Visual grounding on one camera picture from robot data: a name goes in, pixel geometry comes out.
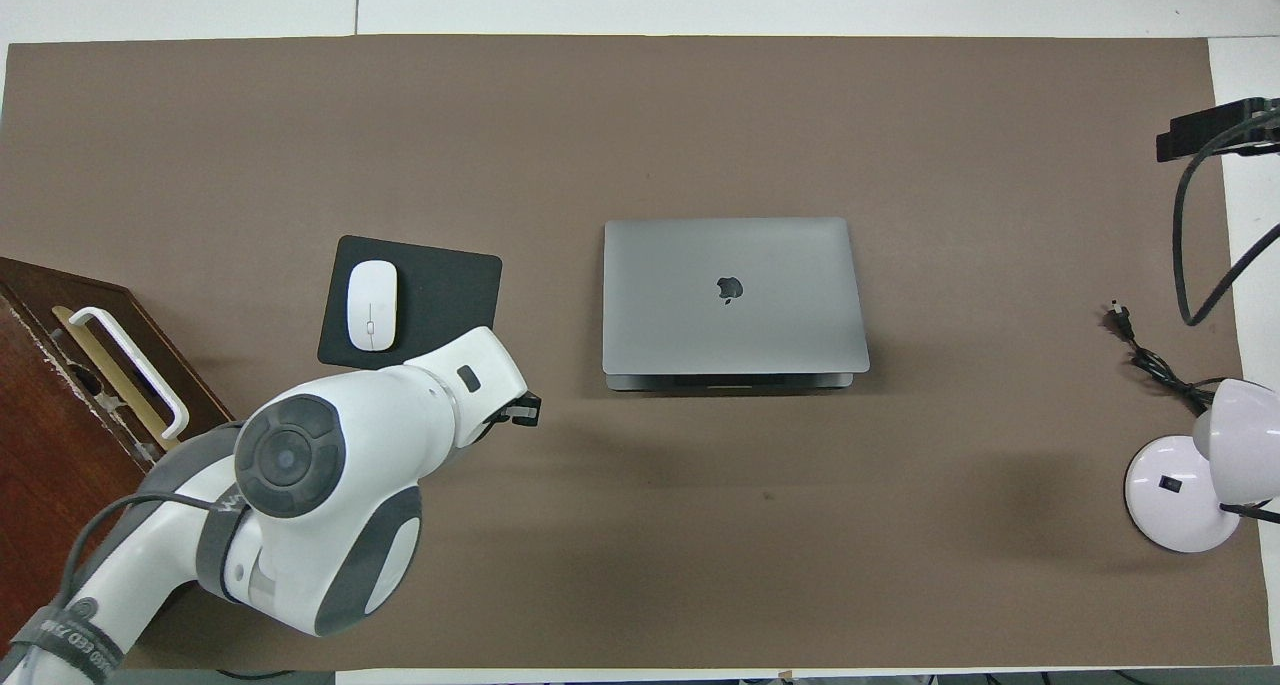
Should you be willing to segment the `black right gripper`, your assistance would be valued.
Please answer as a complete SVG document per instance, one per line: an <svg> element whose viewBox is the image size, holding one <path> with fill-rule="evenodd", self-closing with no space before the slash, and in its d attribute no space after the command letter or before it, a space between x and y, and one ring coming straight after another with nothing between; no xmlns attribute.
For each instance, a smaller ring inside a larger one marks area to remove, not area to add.
<svg viewBox="0 0 1280 685"><path fill-rule="evenodd" d="M1266 99L1244 99L1175 117L1172 131L1157 134L1157 163L1167 164L1197 155L1225 155L1242 147L1245 147L1245 156L1277 155L1279 99L1270 100L1267 106ZM1233 134L1226 138L1226 131L1248 120L1251 128L1245 137Z"/></svg>

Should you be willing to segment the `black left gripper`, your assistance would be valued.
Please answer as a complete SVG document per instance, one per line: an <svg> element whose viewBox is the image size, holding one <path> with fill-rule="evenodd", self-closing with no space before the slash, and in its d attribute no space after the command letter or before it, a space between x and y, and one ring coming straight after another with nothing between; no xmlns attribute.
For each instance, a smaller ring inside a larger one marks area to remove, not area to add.
<svg viewBox="0 0 1280 685"><path fill-rule="evenodd" d="M511 401L503 408L492 414L479 429L472 433L466 443L462 444L463 448L471 447L477 442L481 442L493 429L493 426L503 423L512 423L515 426L538 426L541 417L541 398L531 392L526 392L521 397Z"/></svg>

